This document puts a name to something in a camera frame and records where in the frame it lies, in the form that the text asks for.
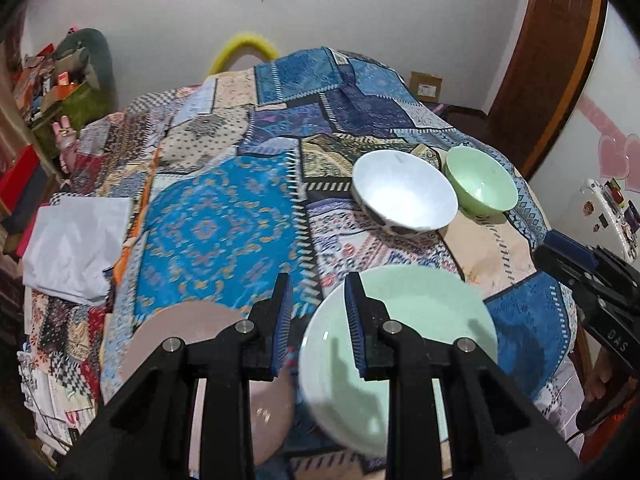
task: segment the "door frame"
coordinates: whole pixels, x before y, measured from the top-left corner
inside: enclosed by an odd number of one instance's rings
[[[517,77],[518,72],[516,67],[517,63],[514,62],[514,60],[519,58],[523,49],[526,47],[526,37],[529,33],[529,29],[534,23],[532,11],[535,8],[536,1],[537,0],[529,0],[527,3],[527,10],[525,12],[524,19],[522,20],[520,35],[518,36],[518,41],[513,49],[513,55],[511,56],[511,61],[500,85],[500,89],[498,90],[491,109],[489,110],[489,120],[491,120],[492,112],[501,107],[502,101],[510,96],[509,86],[512,80]],[[591,12],[584,41],[569,82],[562,93],[562,97],[558,101],[558,105],[556,106],[556,110],[554,111],[550,121],[546,125],[541,137],[538,139],[523,164],[522,176],[527,180],[533,176],[537,168],[545,159],[546,154],[556,142],[556,139],[562,131],[564,124],[569,119],[569,116],[574,110],[575,104],[582,93],[582,89],[589,77],[598,47],[600,46],[600,38],[604,28],[606,9],[606,0],[591,1]]]

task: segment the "cardboard box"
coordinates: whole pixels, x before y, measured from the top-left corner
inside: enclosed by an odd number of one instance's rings
[[[437,103],[440,101],[442,78],[421,72],[411,72],[409,92],[423,103]]]

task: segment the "pink plate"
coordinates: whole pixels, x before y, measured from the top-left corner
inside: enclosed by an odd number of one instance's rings
[[[211,339],[227,326],[240,321],[242,315],[220,304],[208,301],[185,301],[156,311],[136,331],[122,365],[126,381],[162,341],[171,336],[185,343]],[[197,471],[200,463],[200,431],[206,380],[200,380],[191,428],[189,468]],[[293,387],[286,368],[273,383],[251,381],[251,430],[254,440],[254,462],[261,464],[283,443],[293,420]]]

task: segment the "metal screw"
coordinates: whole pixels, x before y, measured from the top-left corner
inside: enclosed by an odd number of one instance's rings
[[[398,321],[392,319],[390,321],[385,321],[382,324],[382,329],[385,332],[389,332],[390,334],[397,334],[398,332],[400,332],[402,330],[402,324],[400,324]]]
[[[182,342],[177,337],[168,337],[162,341],[162,349],[167,352],[175,352],[181,345]]]
[[[243,319],[242,321],[238,321],[236,323],[236,330],[238,330],[241,334],[248,334],[251,330],[254,329],[254,322],[249,321],[248,319]]]
[[[473,352],[476,349],[476,342],[468,337],[461,337],[456,344],[463,352]]]

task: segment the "bowl rim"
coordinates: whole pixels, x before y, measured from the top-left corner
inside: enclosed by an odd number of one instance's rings
[[[391,153],[395,153],[395,154],[400,154],[400,156],[410,156],[413,157],[417,160],[419,160],[421,163],[425,164],[429,169],[427,169],[427,172],[432,172],[432,174],[437,174],[440,178],[440,181],[442,184],[444,184],[444,187],[446,189],[449,190],[449,192],[451,193],[451,195],[454,197],[455,201],[456,201],[456,207],[452,208],[452,214],[450,215],[451,218],[449,220],[447,220],[446,223],[433,227],[433,226],[415,226],[415,225],[407,225],[403,222],[400,221],[396,221],[394,219],[389,218],[386,214],[381,213],[378,209],[376,209],[375,207],[373,207],[367,200],[364,199],[364,197],[362,196],[362,193],[360,192],[360,190],[358,189],[358,185],[356,183],[357,178],[356,178],[356,170],[358,167],[358,164],[361,160],[363,160],[364,158],[371,158],[371,156],[381,156],[380,152],[391,152]],[[356,198],[356,202],[362,202],[364,205],[367,206],[367,208],[370,208],[373,212],[375,212],[377,215],[380,216],[380,218],[384,219],[385,222],[389,222],[391,225],[396,225],[399,227],[404,227],[406,229],[409,229],[411,231],[416,231],[418,233],[427,233],[427,232],[432,232],[432,231],[437,231],[439,229],[442,229],[443,227],[449,225],[453,219],[456,217],[456,215],[458,214],[458,210],[460,208],[460,203],[458,201],[458,196],[456,195],[456,190],[453,189],[453,186],[451,185],[449,179],[444,175],[443,171],[439,170],[438,168],[434,167],[433,164],[428,163],[426,160],[424,160],[423,158],[420,158],[417,155],[414,155],[413,153],[407,153],[407,152],[401,152],[399,150],[373,150],[372,152],[367,152],[364,155],[360,156],[358,158],[358,160],[356,160],[355,164],[353,165],[353,171],[351,172],[351,190],[352,190],[352,194],[353,192],[355,192],[356,197],[359,197],[359,200]]]
[[[478,198],[476,198],[475,196],[473,196],[470,191],[456,178],[456,175],[454,174],[453,171],[451,171],[451,167],[449,165],[449,154],[451,152],[468,152],[468,150],[473,150],[476,153],[479,153],[481,158],[485,158],[491,161],[491,163],[499,168],[498,172],[500,174],[503,174],[508,181],[511,183],[510,189],[511,189],[511,196],[510,196],[510,200],[507,201],[507,199],[505,199],[506,203],[511,204],[509,207],[507,208],[502,208],[502,206],[495,206],[492,204],[489,204],[487,202],[484,202],[483,200],[480,200]],[[477,148],[473,148],[471,146],[463,146],[462,144],[460,144],[459,146],[454,146],[453,148],[450,148],[449,151],[447,151],[447,156],[445,158],[445,168],[447,170],[447,173],[450,174],[450,176],[453,177],[453,179],[455,179],[456,183],[465,191],[465,193],[473,200],[475,200],[476,202],[482,204],[483,206],[492,209],[494,211],[498,211],[498,212],[505,212],[508,211],[510,209],[513,209],[516,204],[518,203],[518,187],[516,186],[515,181],[513,180],[513,177],[509,174],[509,172],[507,170],[504,169],[504,167],[502,166],[502,164],[500,164],[500,162],[498,162],[497,160],[495,160],[491,155],[489,155],[488,153],[483,152],[482,150],[479,150]]]

